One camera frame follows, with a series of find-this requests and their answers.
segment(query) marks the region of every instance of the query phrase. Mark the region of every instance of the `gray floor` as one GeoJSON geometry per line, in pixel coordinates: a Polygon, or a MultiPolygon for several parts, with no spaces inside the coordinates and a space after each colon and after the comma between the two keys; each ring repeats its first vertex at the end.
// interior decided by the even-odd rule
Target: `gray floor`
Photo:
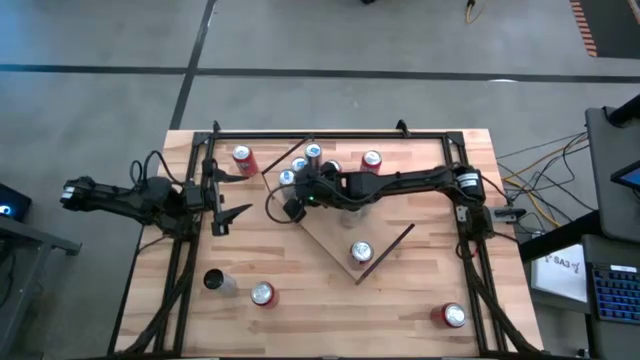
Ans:
{"type": "MultiPolygon", "coordinates": [[[[0,63],[186,66],[204,0],[0,1],[0,63]]],[[[220,0],[203,67],[637,75],[640,61],[591,58],[566,0],[490,2],[471,27],[464,1],[220,0]]],[[[57,254],[25,327],[24,349],[53,359],[106,351],[140,226],[59,203],[89,174],[128,186],[131,160],[162,146],[182,76],[0,73],[0,181],[33,197],[28,222],[84,244],[57,254]]],[[[489,128],[498,155],[584,129],[587,107],[619,105],[637,85],[196,77],[183,129],[489,128]]],[[[509,157],[520,168],[559,146],[509,157]]],[[[568,189],[597,206],[589,153],[568,189]]],[[[560,165],[548,173],[569,174],[560,165]]],[[[586,212],[557,190],[564,212],[586,212]]],[[[532,209],[521,199],[517,205],[532,209]]],[[[535,221],[528,222],[538,226],[535,221]]],[[[584,347],[580,314],[536,306],[545,348],[584,347]]]]}

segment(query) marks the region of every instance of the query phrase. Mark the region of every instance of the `wooden table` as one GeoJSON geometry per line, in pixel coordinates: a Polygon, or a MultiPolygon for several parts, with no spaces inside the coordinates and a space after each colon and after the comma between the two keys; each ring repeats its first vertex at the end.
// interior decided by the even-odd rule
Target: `wooden table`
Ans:
{"type": "MultiPolygon", "coordinates": [[[[469,163],[500,184],[488,130],[462,131],[469,163]]],[[[178,179],[185,176],[192,136],[193,131],[167,134],[164,155],[178,179]]],[[[444,164],[442,146],[434,140],[318,142],[324,159],[336,159],[345,171],[357,170],[362,154],[369,149],[382,154],[381,174],[444,164]]],[[[214,156],[222,170],[238,174],[230,153],[239,143],[251,146],[264,168],[297,141],[217,141],[214,156]]],[[[301,153],[294,152],[272,172],[288,167],[301,153]]],[[[388,197],[373,207],[372,213],[382,217],[397,234],[410,223],[416,227],[361,285],[355,286],[353,278],[304,229],[267,218],[267,192],[261,177],[220,184],[220,190],[226,199],[225,209],[246,203],[254,206],[236,218],[230,235],[224,237],[211,235],[212,214],[204,214],[185,356],[478,354],[472,319],[460,329],[446,330],[434,328],[429,320],[429,311],[445,302],[462,304],[471,316],[462,262],[454,254],[458,235],[452,204],[444,195],[431,192],[388,197]],[[237,297],[222,297],[204,287],[204,273],[212,268],[220,268],[236,279],[237,297]],[[250,289],[262,280],[280,291],[275,309],[256,307],[250,300],[250,289]]],[[[504,199],[491,186],[485,186],[485,190],[487,206],[504,205],[504,199]]],[[[512,234],[506,224],[495,226],[496,231],[512,234]]],[[[141,246],[159,236],[158,229],[145,229],[141,246]]],[[[500,305],[527,340],[542,349],[518,247],[500,237],[488,240],[487,247],[500,305]]],[[[138,256],[116,350],[130,345],[159,308],[170,251],[171,241],[166,240],[138,256]]],[[[495,349],[490,315],[484,304],[482,309],[490,348],[495,349]]],[[[167,347],[173,340],[176,317],[174,309],[167,347]]]]}

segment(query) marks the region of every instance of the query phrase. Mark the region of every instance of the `can lid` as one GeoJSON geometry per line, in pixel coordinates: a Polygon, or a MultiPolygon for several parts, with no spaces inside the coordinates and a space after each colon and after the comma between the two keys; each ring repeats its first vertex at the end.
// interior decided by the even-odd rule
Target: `can lid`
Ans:
{"type": "Polygon", "coordinates": [[[297,157],[293,159],[293,161],[291,162],[291,167],[295,172],[302,170],[302,168],[304,168],[305,165],[307,165],[307,159],[303,157],[297,157]]]}
{"type": "Polygon", "coordinates": [[[251,290],[251,300],[258,305],[264,305],[271,300],[273,296],[273,288],[268,282],[259,282],[251,290]]]}
{"type": "Polygon", "coordinates": [[[369,165],[378,165],[382,162],[382,156],[375,150],[369,150],[364,154],[364,162],[369,165]]]}
{"type": "Polygon", "coordinates": [[[251,154],[251,149],[246,145],[238,145],[233,149],[233,157],[238,160],[244,160],[251,154]]]}
{"type": "Polygon", "coordinates": [[[295,176],[296,174],[292,170],[282,170],[280,176],[278,177],[278,181],[280,182],[280,185],[293,184],[296,180],[295,176]]]}
{"type": "Polygon", "coordinates": [[[444,309],[444,318],[453,327],[460,327],[467,321],[464,309],[458,304],[447,305],[444,309]]]}
{"type": "Polygon", "coordinates": [[[351,246],[351,255],[358,261],[368,261],[373,257],[373,249],[366,241],[356,241],[351,246]]]}
{"type": "Polygon", "coordinates": [[[340,163],[339,162],[337,162],[335,160],[329,160],[327,162],[333,164],[333,166],[336,167],[336,170],[338,170],[338,172],[342,171],[342,168],[340,167],[340,163]]]}
{"type": "Polygon", "coordinates": [[[322,148],[316,143],[309,144],[304,150],[304,153],[309,157],[318,157],[322,154],[322,148]]]}
{"type": "Polygon", "coordinates": [[[211,269],[204,274],[204,286],[207,289],[215,290],[222,286],[224,282],[224,274],[220,269],[211,269]]]}

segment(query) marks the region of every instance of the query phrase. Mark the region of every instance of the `blue keyboard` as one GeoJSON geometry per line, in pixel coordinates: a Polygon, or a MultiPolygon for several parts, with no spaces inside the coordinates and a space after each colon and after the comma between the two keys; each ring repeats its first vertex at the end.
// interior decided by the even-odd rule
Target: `blue keyboard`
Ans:
{"type": "Polygon", "coordinates": [[[600,320],[640,324],[640,275],[602,265],[591,273],[600,320]]]}

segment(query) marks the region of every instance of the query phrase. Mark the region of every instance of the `black floor line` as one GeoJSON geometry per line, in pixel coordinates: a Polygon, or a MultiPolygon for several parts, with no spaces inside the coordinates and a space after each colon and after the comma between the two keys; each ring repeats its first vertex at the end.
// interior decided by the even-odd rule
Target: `black floor line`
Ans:
{"type": "Polygon", "coordinates": [[[243,68],[200,68],[196,75],[229,77],[271,77],[271,78],[334,78],[334,79],[395,79],[395,80],[450,80],[450,81],[491,81],[512,80],[518,82],[542,83],[613,83],[637,84],[640,76],[607,75],[536,75],[499,73],[455,73],[455,72],[415,72],[415,71],[367,71],[367,70],[304,70],[304,69],[243,69],[243,68]]]}
{"type": "Polygon", "coordinates": [[[0,64],[0,72],[182,75],[184,67],[0,64]]]}
{"type": "Polygon", "coordinates": [[[213,6],[216,0],[208,0],[207,6],[204,8],[204,14],[202,15],[202,21],[200,22],[200,30],[198,30],[198,36],[196,42],[193,45],[193,51],[191,51],[191,58],[189,58],[189,67],[187,73],[182,81],[180,87],[180,93],[178,94],[178,101],[176,107],[173,109],[173,116],[171,116],[171,124],[169,130],[180,129],[182,123],[182,116],[184,110],[187,107],[187,100],[189,100],[189,93],[191,92],[191,86],[193,85],[193,79],[198,70],[198,62],[200,61],[200,55],[202,54],[202,48],[204,47],[204,41],[207,38],[207,32],[209,31],[209,23],[211,22],[211,16],[213,15],[213,6]]]}

